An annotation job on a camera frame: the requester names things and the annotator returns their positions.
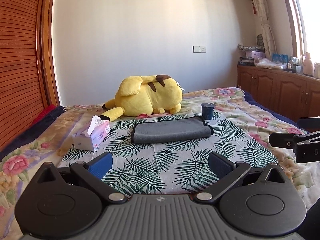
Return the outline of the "grey microfiber towel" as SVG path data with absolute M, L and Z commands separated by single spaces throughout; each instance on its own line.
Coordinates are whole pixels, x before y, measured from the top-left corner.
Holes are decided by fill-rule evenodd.
M 160 144 L 182 140 L 207 138 L 214 134 L 203 117 L 144 122 L 136 124 L 131 134 L 132 144 Z

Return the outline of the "pink tissue box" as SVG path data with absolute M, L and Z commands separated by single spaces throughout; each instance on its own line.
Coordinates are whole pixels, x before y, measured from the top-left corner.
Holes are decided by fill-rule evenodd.
M 95 151 L 110 132 L 108 120 L 94 115 L 74 135 L 73 144 L 76 150 Z

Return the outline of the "wooden sideboard cabinet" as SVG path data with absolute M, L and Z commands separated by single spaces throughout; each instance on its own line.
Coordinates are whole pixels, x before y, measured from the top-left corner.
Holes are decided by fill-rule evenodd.
M 253 66 L 238 66 L 238 86 L 262 106 L 292 121 L 319 116 L 319 79 Z

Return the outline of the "palm leaf pattern cloth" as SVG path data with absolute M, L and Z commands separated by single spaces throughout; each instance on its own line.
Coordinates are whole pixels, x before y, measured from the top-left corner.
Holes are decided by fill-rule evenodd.
M 216 152 L 231 162 L 244 161 L 252 167 L 277 162 L 276 157 L 242 128 L 215 113 L 207 124 L 214 134 L 208 138 L 161 144 L 132 144 L 134 126 L 148 119 L 123 119 L 111 124 L 111 130 L 96 151 L 71 146 L 59 167 L 77 161 L 89 162 L 102 153 L 112 154 L 112 168 L 102 177 L 126 196 L 132 194 L 174 194 L 201 191 L 218 177 L 208 166 L 210 153 Z

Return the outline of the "floral bed quilt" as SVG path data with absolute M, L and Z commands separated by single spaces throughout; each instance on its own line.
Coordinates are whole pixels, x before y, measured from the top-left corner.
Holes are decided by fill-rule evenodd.
M 238 88 L 216 88 L 184 95 L 177 114 L 130 118 L 163 121 L 185 119 L 201 113 L 201 104 L 215 105 L 214 114 L 242 128 L 267 148 L 277 159 L 289 180 L 311 208 L 319 199 L 319 163 L 298 164 L 292 150 L 272 147 L 268 137 L 273 132 L 300 133 L 293 121 L 258 105 Z M 59 167 L 63 156 L 73 146 L 72 135 L 102 112 L 100 105 L 74 105 L 61 114 L 37 139 L 10 152 L 1 159 L 1 239 L 19 239 L 22 235 L 14 216 L 14 208 L 23 190 L 38 168 L 46 161 Z

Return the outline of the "dark blue plastic cup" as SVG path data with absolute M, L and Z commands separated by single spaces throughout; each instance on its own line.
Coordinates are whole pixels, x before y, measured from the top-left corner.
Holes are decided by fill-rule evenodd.
M 212 120 L 215 105 L 213 103 L 202 103 L 202 117 L 204 120 Z

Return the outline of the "blue gift box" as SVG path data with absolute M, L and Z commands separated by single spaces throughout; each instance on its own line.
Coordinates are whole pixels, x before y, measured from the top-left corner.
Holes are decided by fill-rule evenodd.
M 288 64 L 289 56 L 286 54 L 272 54 L 272 62 L 279 64 Z

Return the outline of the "dark blue blanket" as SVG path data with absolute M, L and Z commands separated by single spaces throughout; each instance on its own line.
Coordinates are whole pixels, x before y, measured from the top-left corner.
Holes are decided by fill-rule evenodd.
M 56 109 L 50 112 L 41 121 L 33 126 L 30 126 L 26 131 L 20 134 L 9 145 L 1 150 L 1 159 L 17 148 L 37 139 L 61 114 L 65 113 L 65 111 L 65 107 L 57 106 Z

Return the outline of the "crumpled plastic bag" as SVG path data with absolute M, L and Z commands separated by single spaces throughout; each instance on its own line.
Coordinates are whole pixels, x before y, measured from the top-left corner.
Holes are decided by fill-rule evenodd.
M 275 63 L 273 61 L 270 61 L 267 58 L 260 59 L 259 62 L 255 65 L 259 68 L 266 68 L 266 69 L 279 69 L 284 70 L 287 68 L 286 64 L 283 63 Z

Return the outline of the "red blanket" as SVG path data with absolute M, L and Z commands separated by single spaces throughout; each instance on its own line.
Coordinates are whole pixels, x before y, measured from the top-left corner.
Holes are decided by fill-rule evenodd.
M 31 123 L 31 126 L 35 125 L 39 121 L 41 121 L 43 118 L 45 118 L 50 112 L 52 112 L 54 109 L 56 109 L 57 106 L 54 104 L 49 105 L 46 107 Z

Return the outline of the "yellow Pikachu plush toy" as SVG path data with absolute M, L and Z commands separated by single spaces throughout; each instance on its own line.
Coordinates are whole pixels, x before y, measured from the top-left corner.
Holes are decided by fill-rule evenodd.
M 181 110 L 183 88 L 168 75 L 129 76 L 114 99 L 103 104 L 101 120 L 114 121 L 121 116 L 170 114 Z

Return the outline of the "stack of dark books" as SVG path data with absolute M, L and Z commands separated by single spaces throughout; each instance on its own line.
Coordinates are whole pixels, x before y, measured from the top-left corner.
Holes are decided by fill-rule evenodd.
M 254 58 L 252 57 L 240 57 L 238 61 L 239 66 L 255 66 Z

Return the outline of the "pink storage box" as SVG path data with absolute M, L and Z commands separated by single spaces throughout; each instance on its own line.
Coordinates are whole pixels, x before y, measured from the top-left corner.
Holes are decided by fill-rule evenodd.
M 247 51 L 246 56 L 253 58 L 255 64 L 257 64 L 260 60 L 265 58 L 265 53 L 260 51 Z

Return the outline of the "wooden slatted wardrobe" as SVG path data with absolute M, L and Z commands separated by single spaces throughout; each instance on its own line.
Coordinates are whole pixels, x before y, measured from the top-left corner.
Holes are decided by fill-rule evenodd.
M 59 105 L 52 52 L 53 0 L 1 0 L 1 148 Z

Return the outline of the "beige patterned curtain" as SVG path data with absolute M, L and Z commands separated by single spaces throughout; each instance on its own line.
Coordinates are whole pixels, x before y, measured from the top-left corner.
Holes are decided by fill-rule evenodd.
M 265 55 L 270 60 L 272 59 L 272 55 L 276 53 L 276 44 L 269 23 L 267 0 L 253 0 L 253 4 L 260 19 Z

